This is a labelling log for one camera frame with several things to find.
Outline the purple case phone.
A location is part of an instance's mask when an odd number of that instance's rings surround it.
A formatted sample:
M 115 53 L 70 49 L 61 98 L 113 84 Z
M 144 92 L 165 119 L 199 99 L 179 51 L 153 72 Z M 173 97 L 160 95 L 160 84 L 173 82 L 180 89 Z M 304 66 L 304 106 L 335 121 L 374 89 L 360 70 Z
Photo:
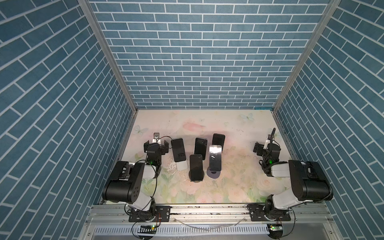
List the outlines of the purple case phone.
M 209 147 L 209 170 L 220 172 L 222 170 L 222 146 L 211 145 Z

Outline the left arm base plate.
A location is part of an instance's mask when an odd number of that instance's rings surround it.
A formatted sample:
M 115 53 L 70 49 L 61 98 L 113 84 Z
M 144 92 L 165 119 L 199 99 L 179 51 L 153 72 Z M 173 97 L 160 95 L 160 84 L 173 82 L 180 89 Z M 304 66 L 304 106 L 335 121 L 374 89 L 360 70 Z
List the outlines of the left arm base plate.
M 128 209 L 129 222 L 169 222 L 171 207 L 170 206 L 151 206 L 148 211 L 140 211 Z

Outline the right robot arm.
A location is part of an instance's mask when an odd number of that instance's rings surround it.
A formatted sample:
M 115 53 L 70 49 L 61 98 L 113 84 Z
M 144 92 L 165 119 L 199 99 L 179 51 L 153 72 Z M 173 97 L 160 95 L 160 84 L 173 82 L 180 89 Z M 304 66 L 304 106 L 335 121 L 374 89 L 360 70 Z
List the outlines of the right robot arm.
M 252 218 L 262 221 L 289 221 L 289 210 L 306 203 L 330 201 L 334 192 L 317 162 L 279 160 L 281 148 L 269 141 L 255 143 L 253 152 L 262 157 L 259 161 L 263 172 L 270 178 L 288 178 L 291 186 L 284 192 L 269 195 L 264 204 L 247 206 Z

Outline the grey round base phone stand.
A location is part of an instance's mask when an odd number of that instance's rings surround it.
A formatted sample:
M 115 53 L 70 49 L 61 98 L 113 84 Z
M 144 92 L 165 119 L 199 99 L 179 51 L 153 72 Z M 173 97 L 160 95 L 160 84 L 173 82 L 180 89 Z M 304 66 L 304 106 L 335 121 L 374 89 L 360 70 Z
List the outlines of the grey round base phone stand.
M 218 179 L 221 175 L 221 171 L 210 171 L 207 170 L 207 176 L 211 179 Z

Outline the phone on middle back stand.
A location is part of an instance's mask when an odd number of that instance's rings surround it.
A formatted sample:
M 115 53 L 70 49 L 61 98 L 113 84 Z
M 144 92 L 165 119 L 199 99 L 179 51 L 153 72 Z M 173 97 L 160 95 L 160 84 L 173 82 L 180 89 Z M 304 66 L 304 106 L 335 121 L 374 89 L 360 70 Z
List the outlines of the phone on middle back stand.
M 196 138 L 195 139 L 195 148 L 194 154 L 201 155 L 203 161 L 206 159 L 208 140 L 205 138 Z

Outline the round black phone stand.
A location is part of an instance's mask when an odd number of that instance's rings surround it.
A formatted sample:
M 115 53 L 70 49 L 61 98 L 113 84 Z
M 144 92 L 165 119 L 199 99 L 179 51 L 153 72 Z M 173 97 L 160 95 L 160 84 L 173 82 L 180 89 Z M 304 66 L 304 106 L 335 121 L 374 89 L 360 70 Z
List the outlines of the round black phone stand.
M 199 172 L 199 173 L 192 173 L 189 171 L 189 178 L 191 182 L 198 183 L 201 182 L 205 177 L 204 171 Z

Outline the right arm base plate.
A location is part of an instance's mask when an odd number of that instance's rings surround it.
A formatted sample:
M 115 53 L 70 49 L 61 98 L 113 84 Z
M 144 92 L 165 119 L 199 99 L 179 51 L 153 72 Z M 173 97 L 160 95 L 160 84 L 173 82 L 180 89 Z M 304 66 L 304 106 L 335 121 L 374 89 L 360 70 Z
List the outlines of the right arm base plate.
M 252 222 L 288 222 L 291 220 L 291 216 L 288 210 L 278 210 L 271 206 L 266 207 L 265 205 L 261 204 L 248 204 L 247 210 L 249 211 Z

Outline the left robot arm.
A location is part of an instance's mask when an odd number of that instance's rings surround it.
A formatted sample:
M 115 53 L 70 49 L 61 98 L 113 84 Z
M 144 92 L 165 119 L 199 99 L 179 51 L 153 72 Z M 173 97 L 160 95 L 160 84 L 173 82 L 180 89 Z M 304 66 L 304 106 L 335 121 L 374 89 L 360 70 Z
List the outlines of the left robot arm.
M 137 221 L 151 221 L 158 214 L 154 196 L 141 191 L 144 179 L 157 180 L 162 168 L 162 156 L 169 152 L 169 143 L 160 139 L 144 143 L 147 157 L 136 163 L 118 161 L 102 191 L 104 201 L 123 203 L 129 210 L 126 214 Z

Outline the phone on round black stand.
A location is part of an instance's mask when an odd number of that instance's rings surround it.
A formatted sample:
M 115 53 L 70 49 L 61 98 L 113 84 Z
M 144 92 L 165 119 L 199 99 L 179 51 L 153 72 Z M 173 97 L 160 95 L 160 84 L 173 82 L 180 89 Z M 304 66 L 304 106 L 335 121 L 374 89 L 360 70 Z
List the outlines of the phone on round black stand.
M 190 155 L 190 171 L 199 173 L 203 170 L 203 159 L 201 155 Z

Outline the aluminium mounting rail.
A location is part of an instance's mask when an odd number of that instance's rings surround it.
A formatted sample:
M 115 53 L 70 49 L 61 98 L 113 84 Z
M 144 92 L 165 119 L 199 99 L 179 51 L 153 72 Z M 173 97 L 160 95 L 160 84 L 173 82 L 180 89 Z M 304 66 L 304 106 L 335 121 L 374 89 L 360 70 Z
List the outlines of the aluminium mounting rail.
M 125 239 L 266 239 L 340 240 L 342 236 L 324 203 L 307 203 L 289 212 L 291 220 L 252 222 L 248 204 L 165 204 L 169 222 L 129 222 L 124 204 L 93 205 L 80 240 Z

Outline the white left phone stand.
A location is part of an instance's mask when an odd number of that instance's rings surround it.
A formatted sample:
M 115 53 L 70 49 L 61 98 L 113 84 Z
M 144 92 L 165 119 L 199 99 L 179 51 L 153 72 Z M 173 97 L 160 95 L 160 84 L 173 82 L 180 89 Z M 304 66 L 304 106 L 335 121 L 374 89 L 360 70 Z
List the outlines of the white left phone stand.
M 188 162 L 187 161 L 176 162 L 176 166 L 178 171 L 183 171 L 188 168 Z

